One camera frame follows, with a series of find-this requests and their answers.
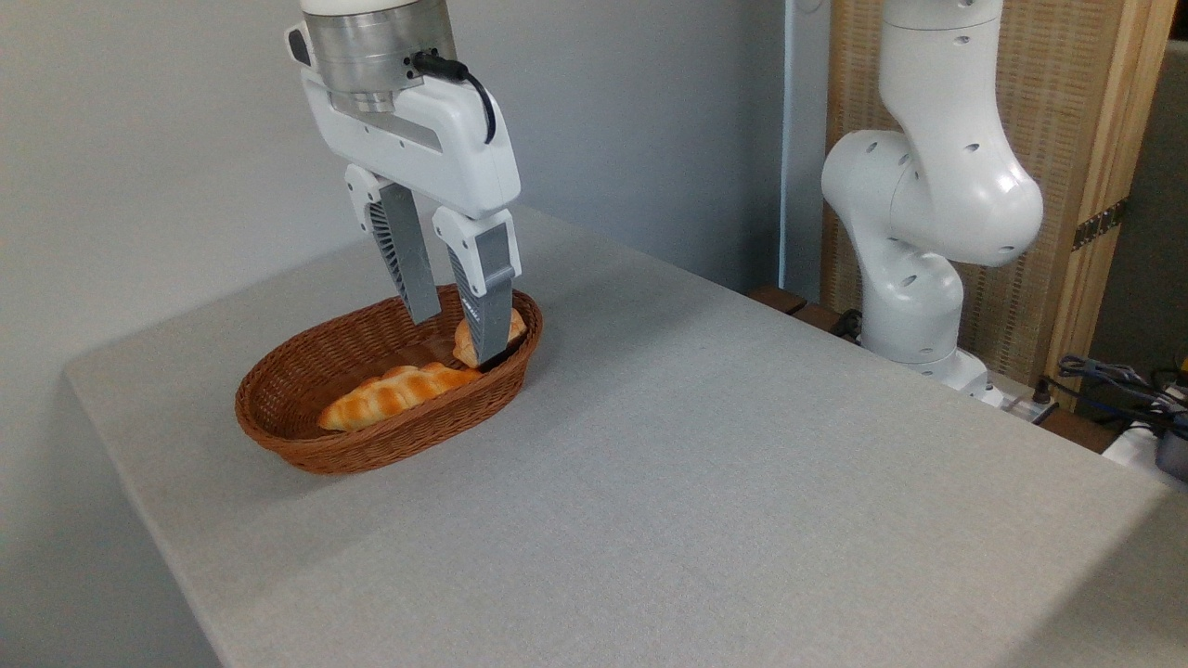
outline gray table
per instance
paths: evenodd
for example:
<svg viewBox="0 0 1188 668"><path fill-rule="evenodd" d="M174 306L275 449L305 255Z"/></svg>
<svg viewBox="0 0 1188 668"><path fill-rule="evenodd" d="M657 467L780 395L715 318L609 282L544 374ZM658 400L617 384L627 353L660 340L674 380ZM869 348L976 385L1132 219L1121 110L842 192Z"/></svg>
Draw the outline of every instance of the gray table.
<svg viewBox="0 0 1188 668"><path fill-rule="evenodd" d="M69 380L227 666L1188 664L1188 503L737 294L527 209L545 315L506 409L321 478L244 373L385 298L368 244Z"/></svg>

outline bread roll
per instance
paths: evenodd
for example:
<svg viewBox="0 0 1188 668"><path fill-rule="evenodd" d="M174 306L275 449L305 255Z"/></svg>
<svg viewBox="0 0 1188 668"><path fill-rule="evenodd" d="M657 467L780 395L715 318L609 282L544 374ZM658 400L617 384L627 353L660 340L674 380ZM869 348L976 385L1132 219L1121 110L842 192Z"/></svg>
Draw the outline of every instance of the bread roll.
<svg viewBox="0 0 1188 668"><path fill-rule="evenodd" d="M386 420L443 392L466 385L482 374L456 371L440 361L397 366L381 378L368 378L358 387L326 407L317 426L331 431L354 431Z"/></svg>
<svg viewBox="0 0 1188 668"><path fill-rule="evenodd" d="M527 332L524 317L518 310L512 309L512 324L507 329L507 344L519 339ZM454 357L470 368L479 367L479 355L474 352L474 341L470 339L470 323L462 319L457 329L454 330Z"/></svg>

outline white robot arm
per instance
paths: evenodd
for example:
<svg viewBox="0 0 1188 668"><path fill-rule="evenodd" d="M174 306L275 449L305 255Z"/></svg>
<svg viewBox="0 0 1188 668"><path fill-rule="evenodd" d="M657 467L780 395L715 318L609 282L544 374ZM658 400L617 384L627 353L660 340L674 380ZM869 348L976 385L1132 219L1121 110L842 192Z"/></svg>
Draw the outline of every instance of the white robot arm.
<svg viewBox="0 0 1188 668"><path fill-rule="evenodd" d="M302 0L286 32L302 84L346 181L360 226L379 244L415 322L441 310L412 193L441 203L475 351L506 347L511 282L522 272L512 216L520 191L498 102L451 61L444 0Z"/></svg>
<svg viewBox="0 0 1188 668"><path fill-rule="evenodd" d="M998 115L1001 10L885 0L879 93L904 132L847 134L821 181L861 267L862 346L990 403L985 365L956 347L963 292L948 259L1004 265L1043 219Z"/></svg>

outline wicker basket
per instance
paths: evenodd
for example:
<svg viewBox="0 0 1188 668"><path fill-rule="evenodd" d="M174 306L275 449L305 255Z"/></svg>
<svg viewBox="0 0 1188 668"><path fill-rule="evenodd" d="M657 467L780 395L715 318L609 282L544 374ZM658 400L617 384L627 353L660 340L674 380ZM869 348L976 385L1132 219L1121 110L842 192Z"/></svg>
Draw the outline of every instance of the wicker basket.
<svg viewBox="0 0 1188 668"><path fill-rule="evenodd" d="M391 298L282 344L240 383L235 393L240 427L297 468L341 474L387 466L498 412L524 385L527 360L541 339L541 309L519 291L512 304L524 316L527 333L482 378L356 431L327 431L316 424L333 401L393 366L436 360L465 368L451 354L454 330L463 317L457 290L441 286L437 294L442 313L419 326L398 298Z"/></svg>

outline metal hinge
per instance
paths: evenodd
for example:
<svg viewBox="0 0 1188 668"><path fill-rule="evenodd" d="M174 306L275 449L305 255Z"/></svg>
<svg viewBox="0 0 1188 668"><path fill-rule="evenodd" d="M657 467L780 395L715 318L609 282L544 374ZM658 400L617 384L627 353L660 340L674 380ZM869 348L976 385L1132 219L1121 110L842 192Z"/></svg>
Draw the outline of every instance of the metal hinge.
<svg viewBox="0 0 1188 668"><path fill-rule="evenodd" d="M1098 237L1110 232L1121 222L1126 213L1130 197L1123 197L1120 202L1099 213L1089 220L1076 226L1076 234L1073 237L1073 250L1078 251Z"/></svg>

